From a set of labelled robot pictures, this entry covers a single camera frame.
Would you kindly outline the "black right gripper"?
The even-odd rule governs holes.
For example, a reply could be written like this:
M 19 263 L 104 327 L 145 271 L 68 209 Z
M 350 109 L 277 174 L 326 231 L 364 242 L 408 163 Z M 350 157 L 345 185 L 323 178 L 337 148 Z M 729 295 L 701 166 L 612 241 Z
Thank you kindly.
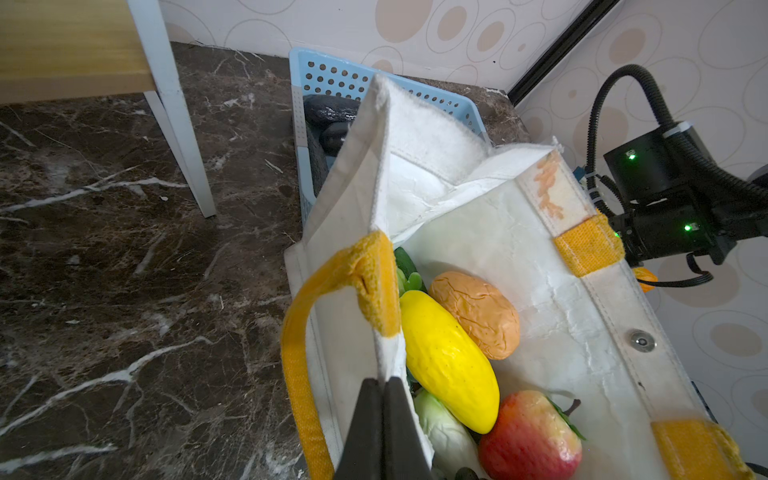
M 624 212 L 610 220 L 632 267 L 681 254 L 717 265 L 742 240 L 767 235 L 767 201 L 726 184 L 696 131 L 659 127 L 603 155 Z

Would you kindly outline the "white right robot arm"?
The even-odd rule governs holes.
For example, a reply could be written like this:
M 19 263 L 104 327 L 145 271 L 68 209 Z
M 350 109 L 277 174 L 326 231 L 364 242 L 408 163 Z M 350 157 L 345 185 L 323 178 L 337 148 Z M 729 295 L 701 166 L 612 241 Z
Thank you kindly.
M 656 129 L 605 153 L 611 174 L 596 171 L 599 120 L 612 87 L 623 77 L 637 81 L 657 122 Z M 652 74 L 628 64 L 608 76 L 593 102 L 584 166 L 587 194 L 622 242 L 631 267 L 684 255 L 692 277 L 641 280 L 658 288 L 691 288 L 712 281 L 698 258 L 724 263 L 741 240 L 767 234 L 767 171 L 743 180 L 720 168 L 691 123 L 676 121 Z

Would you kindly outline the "green cucumber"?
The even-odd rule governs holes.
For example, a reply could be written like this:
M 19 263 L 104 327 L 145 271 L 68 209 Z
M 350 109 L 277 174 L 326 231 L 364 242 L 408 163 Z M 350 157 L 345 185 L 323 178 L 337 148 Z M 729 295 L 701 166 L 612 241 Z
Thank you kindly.
M 396 248 L 394 256 L 396 266 L 403 273 L 405 280 L 408 280 L 413 273 L 418 272 L 415 263 L 403 247 Z

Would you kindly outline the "red apple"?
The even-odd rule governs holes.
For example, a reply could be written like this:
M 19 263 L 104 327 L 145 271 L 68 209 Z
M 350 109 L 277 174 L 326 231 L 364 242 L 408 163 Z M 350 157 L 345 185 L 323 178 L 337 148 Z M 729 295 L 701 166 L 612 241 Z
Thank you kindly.
M 569 479 L 582 461 L 584 440 L 568 412 L 539 391 L 523 390 L 502 401 L 478 456 L 492 479 Z

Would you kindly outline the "white grocery bag yellow handles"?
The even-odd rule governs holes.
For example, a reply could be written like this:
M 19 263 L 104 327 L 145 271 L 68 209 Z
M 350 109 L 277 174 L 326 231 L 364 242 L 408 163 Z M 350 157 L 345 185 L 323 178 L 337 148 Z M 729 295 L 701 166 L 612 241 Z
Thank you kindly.
M 372 79 L 285 255 L 313 479 L 752 479 L 549 145 Z

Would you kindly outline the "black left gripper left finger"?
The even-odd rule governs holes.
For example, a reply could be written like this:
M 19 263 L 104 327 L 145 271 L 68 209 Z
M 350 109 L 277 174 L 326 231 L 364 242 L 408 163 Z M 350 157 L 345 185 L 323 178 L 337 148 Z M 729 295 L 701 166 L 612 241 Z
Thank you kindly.
M 383 419 L 383 394 L 379 382 L 367 378 L 359 390 L 335 480 L 382 479 Z

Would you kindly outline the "green leafy vegetable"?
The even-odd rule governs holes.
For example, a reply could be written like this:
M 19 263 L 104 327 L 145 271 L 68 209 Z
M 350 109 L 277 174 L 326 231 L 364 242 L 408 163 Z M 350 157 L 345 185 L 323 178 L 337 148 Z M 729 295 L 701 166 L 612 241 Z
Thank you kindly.
M 397 269 L 396 273 L 398 292 L 400 297 L 409 291 L 421 291 L 424 293 L 427 292 L 422 277 L 418 272 L 412 272 L 409 276 L 406 276 L 402 270 Z

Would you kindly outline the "yellow mango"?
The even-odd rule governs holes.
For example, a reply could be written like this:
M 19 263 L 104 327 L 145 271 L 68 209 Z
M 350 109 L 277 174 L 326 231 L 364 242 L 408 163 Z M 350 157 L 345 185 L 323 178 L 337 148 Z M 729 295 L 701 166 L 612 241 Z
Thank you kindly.
M 500 389 L 490 361 L 458 321 L 432 297 L 400 297 L 406 365 L 415 380 L 464 426 L 486 434 L 495 425 Z

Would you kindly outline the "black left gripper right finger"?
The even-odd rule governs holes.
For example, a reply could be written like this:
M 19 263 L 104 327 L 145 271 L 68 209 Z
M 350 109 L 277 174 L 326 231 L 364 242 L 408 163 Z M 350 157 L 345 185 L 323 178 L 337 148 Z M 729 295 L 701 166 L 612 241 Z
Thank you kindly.
M 383 393 L 383 478 L 387 480 L 432 478 L 409 398 L 399 377 L 387 381 Z

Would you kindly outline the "tan wrinkled potato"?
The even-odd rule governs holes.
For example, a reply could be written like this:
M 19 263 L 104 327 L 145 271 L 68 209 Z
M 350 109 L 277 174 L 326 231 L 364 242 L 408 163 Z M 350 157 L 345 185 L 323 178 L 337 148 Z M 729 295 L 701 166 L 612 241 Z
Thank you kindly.
M 438 275 L 429 295 L 451 313 L 490 360 L 504 360 L 519 346 L 520 317 L 495 286 L 459 271 Z

